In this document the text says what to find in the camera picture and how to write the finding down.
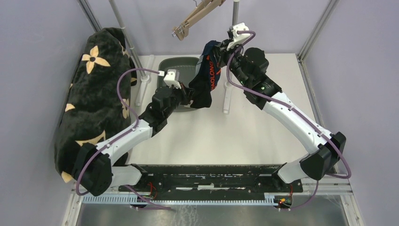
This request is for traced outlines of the navy orange underwear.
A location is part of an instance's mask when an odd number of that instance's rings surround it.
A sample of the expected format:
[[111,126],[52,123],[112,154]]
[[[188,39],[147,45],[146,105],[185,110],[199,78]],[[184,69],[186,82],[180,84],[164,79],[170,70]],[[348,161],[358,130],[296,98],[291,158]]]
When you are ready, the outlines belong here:
[[209,108],[212,104],[211,91],[217,87],[221,75],[221,67],[213,52],[218,44],[220,44],[218,41],[209,41],[199,57],[195,77],[189,83],[189,87],[194,89],[190,108]]

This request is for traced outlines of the wooden clip hanger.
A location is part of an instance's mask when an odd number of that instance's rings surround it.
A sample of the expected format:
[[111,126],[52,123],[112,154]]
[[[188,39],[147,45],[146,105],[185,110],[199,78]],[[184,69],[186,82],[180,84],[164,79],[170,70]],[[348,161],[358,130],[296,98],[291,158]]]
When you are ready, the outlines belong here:
[[180,41],[189,35],[190,28],[198,21],[203,19],[206,15],[212,12],[215,8],[224,4],[224,0],[202,0],[200,3],[196,2],[195,9],[180,23],[179,26],[173,27],[172,36],[177,37]]

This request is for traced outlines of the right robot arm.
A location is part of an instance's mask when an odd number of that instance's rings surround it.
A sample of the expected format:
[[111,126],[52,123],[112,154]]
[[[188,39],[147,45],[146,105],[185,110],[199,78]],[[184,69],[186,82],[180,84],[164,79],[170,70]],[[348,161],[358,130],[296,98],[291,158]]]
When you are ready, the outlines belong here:
[[328,175],[342,159],[346,136],[332,133],[305,115],[266,74],[269,61],[263,50],[248,48],[241,54],[241,45],[228,48],[226,41],[212,49],[216,64],[226,66],[238,80],[247,100],[268,113],[287,128],[304,146],[307,155],[283,164],[272,178],[272,187],[283,192],[292,182],[311,178],[316,181]]

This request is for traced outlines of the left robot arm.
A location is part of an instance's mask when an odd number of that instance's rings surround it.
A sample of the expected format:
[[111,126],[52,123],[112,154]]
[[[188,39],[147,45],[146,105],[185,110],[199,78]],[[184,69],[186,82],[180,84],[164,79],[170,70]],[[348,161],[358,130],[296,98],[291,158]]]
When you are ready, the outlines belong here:
[[133,166],[115,166],[115,162],[141,142],[158,134],[179,105],[188,105],[194,89],[182,86],[157,88],[152,101],[130,125],[115,136],[96,145],[85,143],[78,151],[72,169],[78,195],[99,196],[109,187],[131,185],[136,191],[147,188],[148,178]]

